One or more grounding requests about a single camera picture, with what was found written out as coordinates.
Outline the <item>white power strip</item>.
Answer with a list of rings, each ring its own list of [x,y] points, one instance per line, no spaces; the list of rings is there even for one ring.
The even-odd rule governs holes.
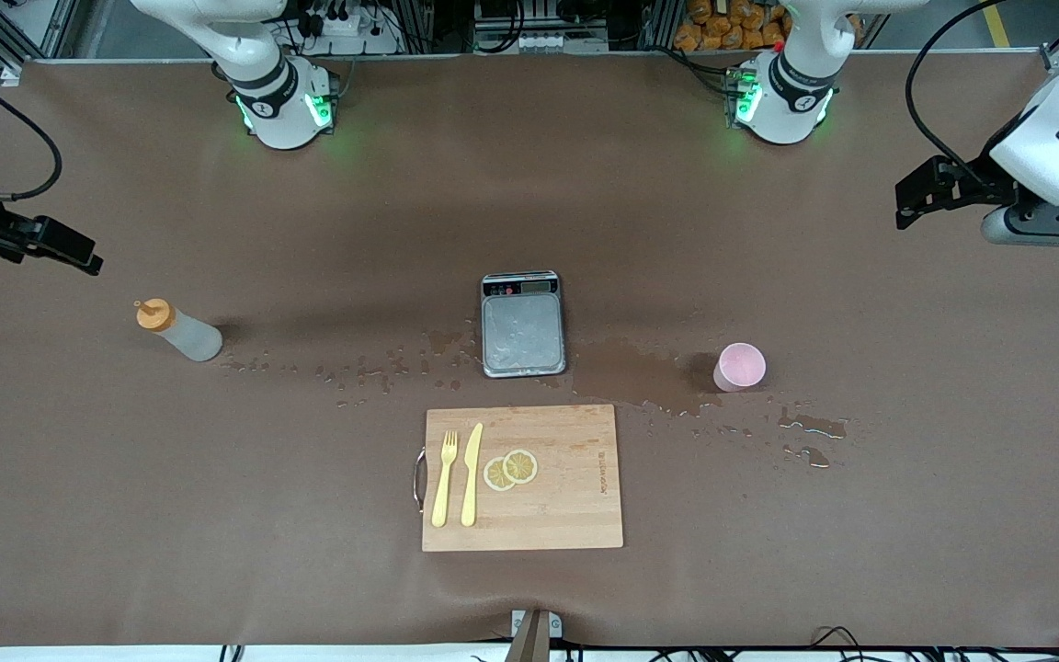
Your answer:
[[[300,51],[310,56],[407,52],[398,17],[377,0],[298,0]]]

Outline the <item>pile of orange objects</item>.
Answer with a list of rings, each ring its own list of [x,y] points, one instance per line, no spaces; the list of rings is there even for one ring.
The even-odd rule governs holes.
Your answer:
[[[677,51],[774,49],[793,29],[779,0],[684,0],[684,8],[674,33]]]

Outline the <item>bamboo cutting board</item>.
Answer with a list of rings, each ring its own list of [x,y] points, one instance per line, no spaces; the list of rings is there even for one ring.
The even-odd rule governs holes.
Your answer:
[[[475,481],[475,525],[460,511],[467,470],[465,448],[484,424]],[[445,432],[459,433],[445,527],[430,524]],[[513,450],[530,450],[539,472],[528,485],[496,493],[484,466]],[[448,552],[545,552],[623,545],[621,471],[615,410],[609,404],[432,409],[426,414],[427,486],[423,549]]]

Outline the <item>translucent sauce bottle orange cap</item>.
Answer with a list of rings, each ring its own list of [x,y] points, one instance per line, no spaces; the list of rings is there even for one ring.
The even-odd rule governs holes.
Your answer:
[[[218,327],[182,314],[179,307],[165,299],[134,301],[134,318],[143,330],[160,336],[181,355],[197,363],[207,363],[222,352],[222,332]]]

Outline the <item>white terminal block row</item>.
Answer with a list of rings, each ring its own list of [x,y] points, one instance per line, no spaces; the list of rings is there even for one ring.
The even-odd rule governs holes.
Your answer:
[[[598,54],[610,51],[607,33],[596,29],[524,29],[513,41],[507,29],[480,30],[472,38],[480,54]]]

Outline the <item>silver digital kitchen scale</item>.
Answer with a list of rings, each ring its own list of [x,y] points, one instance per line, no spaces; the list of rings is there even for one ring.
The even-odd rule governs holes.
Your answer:
[[[553,269],[484,276],[480,323],[483,372],[492,380],[564,372],[562,280]]]

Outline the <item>pink plastic cup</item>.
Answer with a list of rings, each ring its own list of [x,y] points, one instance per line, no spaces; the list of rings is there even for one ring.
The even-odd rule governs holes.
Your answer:
[[[712,380],[723,393],[739,393],[760,384],[768,372],[764,353],[754,345],[735,342],[720,352],[712,372]]]

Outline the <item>yellow plastic fork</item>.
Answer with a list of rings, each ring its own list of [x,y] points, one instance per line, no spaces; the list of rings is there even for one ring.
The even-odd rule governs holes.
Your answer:
[[[446,431],[439,447],[438,484],[432,515],[430,515],[430,524],[433,527],[445,527],[447,523],[447,508],[450,502],[450,475],[452,475],[452,465],[457,460],[457,431]]]

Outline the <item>yellow plastic knife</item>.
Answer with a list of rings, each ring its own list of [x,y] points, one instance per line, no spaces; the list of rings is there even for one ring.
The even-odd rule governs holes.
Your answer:
[[[465,495],[460,511],[460,523],[463,527],[475,525],[475,481],[478,481],[479,453],[482,448],[484,424],[475,423],[465,448],[465,468],[467,470]]]

